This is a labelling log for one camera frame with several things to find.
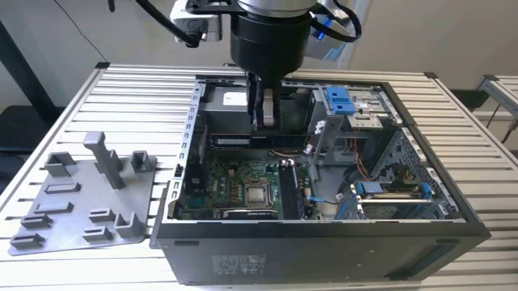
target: gray plastic tray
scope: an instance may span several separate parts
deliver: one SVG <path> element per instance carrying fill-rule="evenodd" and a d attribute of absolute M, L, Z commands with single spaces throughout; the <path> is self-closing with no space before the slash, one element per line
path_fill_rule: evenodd
<path fill-rule="evenodd" d="M 104 134 L 94 133 L 104 149 Z M 144 151 L 117 158 L 108 151 L 112 169 L 122 179 L 113 189 L 96 160 L 73 161 L 68 153 L 52 153 L 45 164 L 50 175 L 41 185 L 9 254 L 105 247 L 144 240 L 156 157 Z"/>

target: blue latch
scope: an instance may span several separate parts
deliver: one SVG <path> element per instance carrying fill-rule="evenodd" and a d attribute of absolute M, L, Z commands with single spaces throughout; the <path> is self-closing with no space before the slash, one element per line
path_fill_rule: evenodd
<path fill-rule="evenodd" d="M 329 102 L 332 114 L 355 114 L 355 105 L 352 104 L 351 97 L 348 96 L 345 88 L 327 87 L 325 93 L 325 98 Z"/>

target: white wall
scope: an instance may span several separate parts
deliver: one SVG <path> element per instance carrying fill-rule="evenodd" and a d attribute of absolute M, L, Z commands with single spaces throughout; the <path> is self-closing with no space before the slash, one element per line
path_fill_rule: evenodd
<path fill-rule="evenodd" d="M 348 69 L 432 71 L 450 88 L 518 75 L 516 0 L 371 0 Z"/>

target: cable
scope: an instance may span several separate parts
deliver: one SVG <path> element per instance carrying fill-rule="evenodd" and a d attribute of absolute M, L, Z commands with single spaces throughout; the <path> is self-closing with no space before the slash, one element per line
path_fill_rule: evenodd
<path fill-rule="evenodd" d="M 508 129 L 507 132 L 504 133 L 503 139 L 500 143 L 503 144 L 507 141 L 508 136 L 511 135 L 512 129 Z"/>
<path fill-rule="evenodd" d="M 189 33 L 184 32 L 175 23 L 161 14 L 156 7 L 148 0 L 136 0 L 142 10 L 156 20 L 157 23 L 185 43 L 188 47 L 197 47 L 200 45 L 200 33 L 193 29 Z"/>
<path fill-rule="evenodd" d="M 321 198 L 313 197 L 313 196 L 308 196 L 307 200 L 315 201 L 315 202 L 323 202 L 323 203 L 332 204 L 332 205 L 339 205 L 339 202 L 331 202 L 331 201 L 323 200 Z"/>
<path fill-rule="evenodd" d="M 361 174 L 363 178 L 364 178 L 367 181 L 371 181 L 371 178 L 369 178 L 368 175 L 367 175 L 367 170 L 364 169 L 364 165 L 363 165 L 363 162 L 361 162 L 361 158 L 360 158 L 359 153 L 357 153 L 357 139 L 353 139 L 352 143 L 353 143 L 353 148 L 355 148 L 355 152 L 356 152 L 356 167 L 357 167 L 357 172 Z"/>
<path fill-rule="evenodd" d="M 104 60 L 105 62 L 108 62 L 108 60 L 105 59 L 105 57 L 104 57 L 104 55 L 101 54 L 100 50 L 97 49 L 96 45 L 89 41 L 89 39 L 86 38 L 86 36 L 82 34 L 81 29 L 78 28 L 77 24 L 74 23 L 74 21 L 73 21 L 70 15 L 68 14 L 66 10 L 62 8 L 61 4 L 58 4 L 57 0 L 52 0 L 52 1 L 56 3 L 56 5 L 57 5 L 58 8 L 61 9 L 62 13 L 66 15 L 66 17 L 68 17 L 68 19 L 70 20 L 70 22 L 72 22 L 74 28 L 76 28 L 77 31 L 78 31 L 78 34 L 82 36 L 82 38 L 85 39 L 85 41 L 89 43 L 89 45 L 94 48 L 94 50 L 97 51 L 97 53 L 98 53 L 98 55 L 101 56 L 102 60 Z"/>
<path fill-rule="evenodd" d="M 488 125 L 491 124 L 494 115 L 496 114 L 496 111 L 499 110 L 499 108 L 500 108 L 500 105 L 498 105 L 496 108 L 494 109 L 492 115 L 491 115 L 491 117 L 490 117 L 490 119 L 488 119 L 488 122 L 487 122 L 487 124 L 486 124 L 486 128 L 487 128 L 487 129 L 488 129 Z"/>
<path fill-rule="evenodd" d="M 293 158 L 293 157 L 296 157 L 296 156 L 301 156 L 301 155 L 287 155 L 287 154 L 279 153 L 279 152 L 276 152 L 276 151 L 273 151 L 273 150 L 271 150 L 271 152 L 272 152 L 275 155 L 277 155 L 277 156 L 283 156 L 284 158 Z"/>

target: open computer chassis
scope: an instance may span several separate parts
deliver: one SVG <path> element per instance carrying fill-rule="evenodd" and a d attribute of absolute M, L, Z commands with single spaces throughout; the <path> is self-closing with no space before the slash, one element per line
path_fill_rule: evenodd
<path fill-rule="evenodd" d="M 216 214 L 209 219 L 181 219 L 184 211 L 181 202 L 185 204 L 184 197 L 193 195 L 193 183 L 200 182 L 188 174 L 188 167 L 192 167 L 188 158 L 196 155 L 199 159 L 203 155 L 199 144 L 211 143 L 207 126 L 200 127 L 197 120 L 205 108 L 203 102 L 207 96 L 215 93 L 213 88 L 243 91 L 245 85 L 244 77 L 196 77 L 175 177 L 164 189 L 153 229 L 156 242 L 180 284 L 419 281 L 490 237 L 397 95 L 385 82 L 287 79 L 283 81 L 283 88 L 305 89 L 313 92 L 309 109 L 312 111 L 316 110 L 313 104 L 317 101 L 320 104 L 325 103 L 325 98 L 317 95 L 321 95 L 328 87 L 379 88 L 380 96 L 387 98 L 388 115 L 397 130 L 385 148 L 377 149 L 383 151 L 383 155 L 379 157 L 371 176 L 379 175 L 381 166 L 391 163 L 393 159 L 404 162 L 412 175 L 428 183 L 435 195 L 442 195 L 446 206 L 455 212 L 454 215 L 435 220 L 427 219 L 426 216 L 414 217 L 414 219 L 355 219 L 335 216 L 333 219 L 320 219 L 320 217 L 304 219 L 303 217 L 277 220 L 228 220 Z M 329 115 L 328 105 L 324 107 L 327 110 L 324 118 L 347 120 L 343 115 Z M 307 127 L 309 131 L 313 130 L 316 122 L 311 119 L 313 118 L 307 119 L 307 124 L 311 125 Z M 201 132 L 204 130 L 204 134 L 197 137 L 201 142 L 197 140 L 195 146 L 196 126 Z M 393 147 L 399 147 L 399 154 L 391 151 Z M 319 153 L 320 142 L 315 145 L 315 149 Z M 316 187 L 315 190 L 321 176 L 317 169 L 325 167 L 335 169 L 339 166 L 321 166 L 321 164 L 339 165 L 340 163 L 331 160 L 321 162 L 317 158 L 315 156 L 305 158 L 307 174 L 311 182 L 315 183 L 313 192 L 323 189 L 321 195 L 324 195 L 324 186 Z M 289 163 L 288 158 L 280 159 L 279 169 L 283 163 L 284 166 Z M 204 175 L 208 174 L 201 168 L 199 171 Z"/>

